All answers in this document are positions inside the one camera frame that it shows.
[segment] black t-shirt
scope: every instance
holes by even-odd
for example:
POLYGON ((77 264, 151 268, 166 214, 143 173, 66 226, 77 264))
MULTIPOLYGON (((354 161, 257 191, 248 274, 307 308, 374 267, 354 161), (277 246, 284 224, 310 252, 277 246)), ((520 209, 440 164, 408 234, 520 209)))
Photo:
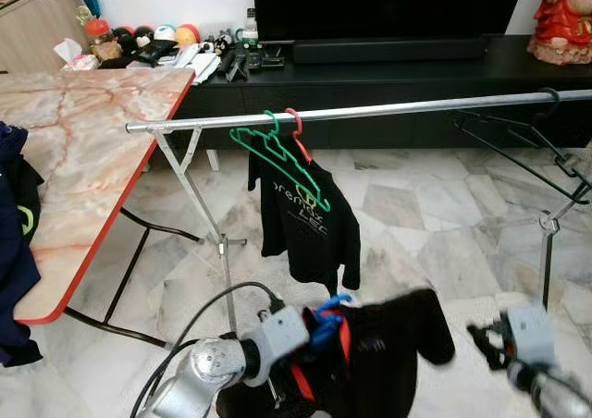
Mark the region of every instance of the black t-shirt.
MULTIPOLYGON (((290 274, 300 282, 324 284, 330 294, 337 292, 337 270, 345 264, 343 287, 360 287, 360 226, 352 208, 335 185, 330 173, 315 161, 306 164, 292 137, 280 138, 281 144, 298 161, 327 199, 330 211, 318 204, 306 203, 306 194, 281 171, 254 153, 249 155, 249 191, 261 179, 262 256, 275 256, 288 250, 290 274)), ((253 138, 253 148, 265 152, 263 140, 253 138)), ((315 194, 312 185, 288 160, 277 160, 282 168, 315 194)))
MULTIPOLYGON (((321 353, 304 348, 274 366, 283 370, 281 378, 276 376, 286 398, 279 409, 267 384, 250 388, 239 383, 219 393, 218 415, 309 418, 319 410, 333 418, 406 418, 415 397, 417 354, 434 365, 454 357, 454 341, 438 296, 432 289, 419 289, 381 304, 338 309, 350 330, 349 363, 338 336, 321 353), (294 373, 284 367, 294 359, 314 401, 304 398, 294 373)), ((307 325, 314 330, 314 325, 307 325)))

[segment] red figurine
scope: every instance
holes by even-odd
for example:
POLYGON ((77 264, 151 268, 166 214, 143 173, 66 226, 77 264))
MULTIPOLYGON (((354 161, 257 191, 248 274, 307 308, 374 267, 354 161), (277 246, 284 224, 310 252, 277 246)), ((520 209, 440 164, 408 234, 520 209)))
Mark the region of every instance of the red figurine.
POLYGON ((551 64, 592 62, 592 0, 543 0, 528 51, 551 64))

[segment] green hanger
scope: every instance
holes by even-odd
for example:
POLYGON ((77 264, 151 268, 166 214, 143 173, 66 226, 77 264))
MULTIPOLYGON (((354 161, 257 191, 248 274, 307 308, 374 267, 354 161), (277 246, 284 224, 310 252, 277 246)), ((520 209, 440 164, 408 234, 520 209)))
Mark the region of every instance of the green hanger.
POLYGON ((278 120, 276 119, 276 116, 269 110, 265 110, 264 113, 273 119, 274 124, 275 124, 274 129, 269 131, 267 134, 262 133, 261 131, 258 131, 256 129, 247 129, 245 127, 240 128, 240 129, 230 129, 230 138, 234 142, 236 142, 237 144, 243 146, 244 148, 246 148, 250 152, 257 154, 259 157, 266 160, 269 164, 271 164, 272 166, 277 168, 279 171, 281 171, 284 175, 286 175, 288 178, 290 178, 296 184, 296 191, 297 192, 300 193, 300 189, 302 189, 306 193, 307 199, 310 198, 316 204, 318 204, 323 210, 325 210, 326 212, 329 212, 331 210, 331 205, 329 204, 327 199, 321 198, 321 190, 318 188, 318 185, 316 185, 316 182, 313 180, 313 178, 311 178, 311 176, 308 174, 308 172, 304 168, 302 168, 300 166, 300 164, 298 164, 298 161, 296 160, 296 158, 288 150, 286 150, 284 148, 284 146, 279 142, 279 139, 277 137, 277 135, 279 134, 279 123, 278 123, 278 120), (296 166, 296 168, 298 168, 298 170, 306 176, 306 178, 309 180, 311 185, 314 187, 314 192, 316 194, 313 194, 312 191, 308 190, 305 185, 301 184, 301 182, 299 182, 294 176, 292 176, 290 173, 288 173, 286 170, 284 170, 272 158, 269 158, 269 157, 265 156, 263 153, 258 152, 251 145, 249 145, 248 143, 243 141, 242 137, 241 137, 242 133, 246 133, 250 136, 261 136, 263 138, 263 143, 264 143, 265 148, 269 152, 271 152, 275 157, 277 157, 278 159, 280 159, 283 162, 288 162, 288 159, 289 159, 296 166), (272 146, 269 144, 269 142, 271 142, 273 144, 274 148, 277 147, 277 151, 274 150, 274 148, 272 148, 272 146))

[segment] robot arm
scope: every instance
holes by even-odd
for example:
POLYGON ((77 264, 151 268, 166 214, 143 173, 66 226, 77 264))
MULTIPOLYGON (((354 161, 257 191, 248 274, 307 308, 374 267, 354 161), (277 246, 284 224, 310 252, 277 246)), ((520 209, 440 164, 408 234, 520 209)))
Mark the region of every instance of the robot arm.
MULTIPOLYGON (((530 393, 540 416, 592 418, 590 400, 557 366, 551 327, 541 305, 513 307, 491 326, 467 328, 491 370, 506 369, 510 381, 530 393), (501 335, 501 349, 489 342, 488 333, 501 335)), ((271 314, 240 339, 201 339, 139 416, 204 418, 218 391, 239 382, 262 385, 277 360, 308 342, 306 326, 293 307, 271 314)))
POLYGON ((243 381, 262 385, 271 366, 308 342, 293 307, 268 316, 240 340, 206 338, 193 345, 177 372, 148 399, 140 418, 203 418, 216 393, 243 381))
POLYGON ((512 307, 490 326, 468 326, 491 370, 506 369, 511 383, 530 393, 543 418, 592 418, 592 405, 574 378, 565 376, 555 358, 552 330, 542 304, 512 307), (488 334, 501 336, 497 348, 488 334))

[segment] bottle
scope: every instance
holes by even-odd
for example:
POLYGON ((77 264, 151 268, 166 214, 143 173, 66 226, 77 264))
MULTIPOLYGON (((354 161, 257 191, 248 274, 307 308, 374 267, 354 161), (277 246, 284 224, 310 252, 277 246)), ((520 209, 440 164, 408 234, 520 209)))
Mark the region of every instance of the bottle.
POLYGON ((89 20, 84 24, 84 30, 91 45, 100 45, 101 43, 113 41, 113 33, 109 28, 109 24, 102 18, 89 20))
POLYGON ((247 8, 247 19, 244 22, 244 29, 242 30, 241 42, 247 50, 254 50, 257 48, 259 41, 259 34, 257 33, 257 21, 255 20, 255 8, 247 8))

